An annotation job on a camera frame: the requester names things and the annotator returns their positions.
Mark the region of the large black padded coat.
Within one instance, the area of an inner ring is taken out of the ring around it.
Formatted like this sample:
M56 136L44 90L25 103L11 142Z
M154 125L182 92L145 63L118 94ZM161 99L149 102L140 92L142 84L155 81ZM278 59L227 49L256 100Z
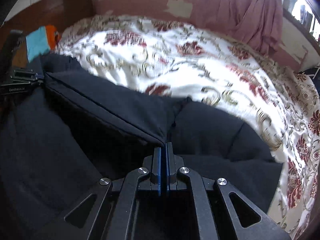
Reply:
M67 56L26 69L43 83L1 99L1 239L289 238L267 215L282 165L243 120L115 85Z

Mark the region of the orange blue brown pillow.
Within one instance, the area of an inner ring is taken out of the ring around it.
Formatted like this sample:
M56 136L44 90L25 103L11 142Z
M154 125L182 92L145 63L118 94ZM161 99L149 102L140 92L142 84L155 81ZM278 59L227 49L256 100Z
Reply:
M61 39L60 33L53 25L41 26L26 36L27 59L33 61L39 55L44 55L54 50Z

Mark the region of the brown wooden headboard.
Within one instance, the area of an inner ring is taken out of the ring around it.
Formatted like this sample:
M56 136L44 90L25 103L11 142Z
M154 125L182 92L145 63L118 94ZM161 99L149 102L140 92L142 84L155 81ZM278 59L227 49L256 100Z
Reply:
M1 49L11 30L22 31L24 38L12 59L12 65L24 68L27 59L26 36L41 26L53 25L60 35L83 18L93 16L92 0L41 0L22 10L1 27Z

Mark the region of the floral white red bedspread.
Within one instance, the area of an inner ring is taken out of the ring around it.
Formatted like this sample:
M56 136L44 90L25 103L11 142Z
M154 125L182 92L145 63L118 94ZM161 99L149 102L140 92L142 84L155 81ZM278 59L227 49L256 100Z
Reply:
M292 239L306 232L319 166L319 94L310 77L230 37L138 16L80 20L55 52L116 85L190 97L247 122L284 165L268 215Z

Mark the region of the pink window curtain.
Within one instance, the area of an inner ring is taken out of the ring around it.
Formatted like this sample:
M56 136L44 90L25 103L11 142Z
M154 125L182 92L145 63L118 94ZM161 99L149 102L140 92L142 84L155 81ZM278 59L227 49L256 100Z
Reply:
M283 6L281 0L196 0L190 19L268 55L281 42Z

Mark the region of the brown framed window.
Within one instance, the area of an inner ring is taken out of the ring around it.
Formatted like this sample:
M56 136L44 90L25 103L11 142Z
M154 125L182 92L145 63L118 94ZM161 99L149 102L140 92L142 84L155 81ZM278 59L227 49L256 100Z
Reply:
M282 0L284 16L319 53L319 0Z

